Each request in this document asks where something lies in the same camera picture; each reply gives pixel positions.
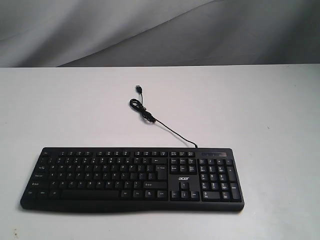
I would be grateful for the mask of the black Acer keyboard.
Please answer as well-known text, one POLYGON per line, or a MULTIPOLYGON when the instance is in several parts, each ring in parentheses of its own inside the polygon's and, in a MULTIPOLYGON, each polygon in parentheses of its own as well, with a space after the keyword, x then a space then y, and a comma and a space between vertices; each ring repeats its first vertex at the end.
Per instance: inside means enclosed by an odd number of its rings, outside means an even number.
POLYGON ((20 205, 75 213, 239 212, 245 201, 229 148, 45 147, 20 205))

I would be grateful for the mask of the grey backdrop cloth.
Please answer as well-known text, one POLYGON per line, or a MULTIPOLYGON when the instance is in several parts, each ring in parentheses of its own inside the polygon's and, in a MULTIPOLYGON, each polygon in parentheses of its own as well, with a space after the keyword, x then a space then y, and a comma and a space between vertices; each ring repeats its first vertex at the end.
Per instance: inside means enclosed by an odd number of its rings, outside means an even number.
POLYGON ((0 65, 315 64, 317 0, 3 0, 0 65))

